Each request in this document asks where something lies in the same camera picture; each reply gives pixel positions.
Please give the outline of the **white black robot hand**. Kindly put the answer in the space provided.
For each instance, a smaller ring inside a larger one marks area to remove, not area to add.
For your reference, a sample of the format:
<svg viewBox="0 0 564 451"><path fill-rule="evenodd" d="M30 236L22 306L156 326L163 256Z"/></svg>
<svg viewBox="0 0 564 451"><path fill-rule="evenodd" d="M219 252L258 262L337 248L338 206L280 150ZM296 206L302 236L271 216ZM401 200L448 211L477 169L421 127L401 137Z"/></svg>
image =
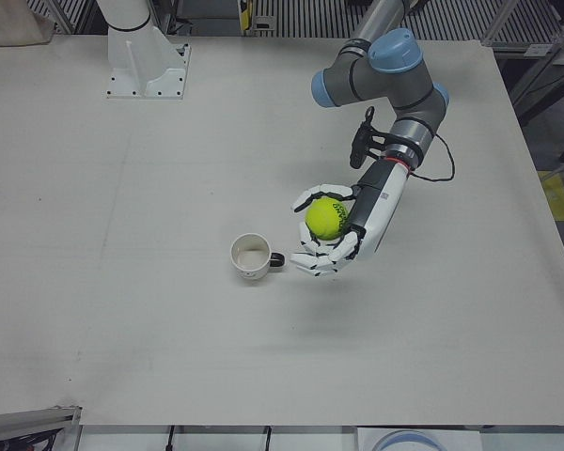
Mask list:
<svg viewBox="0 0 564 451"><path fill-rule="evenodd" d="M292 204L299 212L325 196L352 201L342 236L332 244L317 239L304 222L299 224L301 252L290 261L304 272L324 276L339 272L348 264L372 257L395 213L409 168L397 159L374 162L353 186L320 184L302 192Z"/></svg>

